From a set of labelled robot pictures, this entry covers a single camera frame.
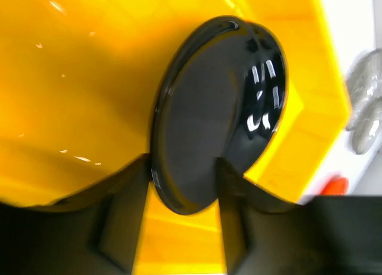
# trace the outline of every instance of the glossy yellow surface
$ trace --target glossy yellow surface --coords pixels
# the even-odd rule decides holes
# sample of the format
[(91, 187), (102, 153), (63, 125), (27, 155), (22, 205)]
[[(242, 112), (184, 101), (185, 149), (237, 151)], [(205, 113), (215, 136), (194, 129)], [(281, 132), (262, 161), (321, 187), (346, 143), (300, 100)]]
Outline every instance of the glossy yellow surface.
[[(226, 14), (284, 49), (282, 123), (246, 177), (298, 201), (350, 107), (319, 0), (0, 0), (0, 199), (50, 204), (147, 152), (168, 63)], [(181, 217), (150, 189), (135, 273), (223, 272), (217, 212)]]

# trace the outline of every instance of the yellow paint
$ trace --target yellow paint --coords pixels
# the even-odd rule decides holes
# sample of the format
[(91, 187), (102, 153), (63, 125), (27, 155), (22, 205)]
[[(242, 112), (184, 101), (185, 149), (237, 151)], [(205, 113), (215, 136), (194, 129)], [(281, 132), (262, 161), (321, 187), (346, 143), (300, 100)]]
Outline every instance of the yellow paint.
[[(296, 202), (350, 114), (320, 0), (0, 0), (0, 199), (50, 204), (147, 152), (168, 63), (219, 15), (282, 44), (288, 102), (245, 175)], [(224, 271), (216, 203), (181, 217), (149, 195), (135, 272)]]

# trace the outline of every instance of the red object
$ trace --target red object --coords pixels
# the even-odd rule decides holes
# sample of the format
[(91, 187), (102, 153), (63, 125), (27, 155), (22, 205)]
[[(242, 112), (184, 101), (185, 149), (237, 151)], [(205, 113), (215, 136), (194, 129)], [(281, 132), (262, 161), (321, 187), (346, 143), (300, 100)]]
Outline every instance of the red object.
[(345, 177), (332, 178), (321, 191), (323, 196), (343, 196), (349, 188), (349, 180)]

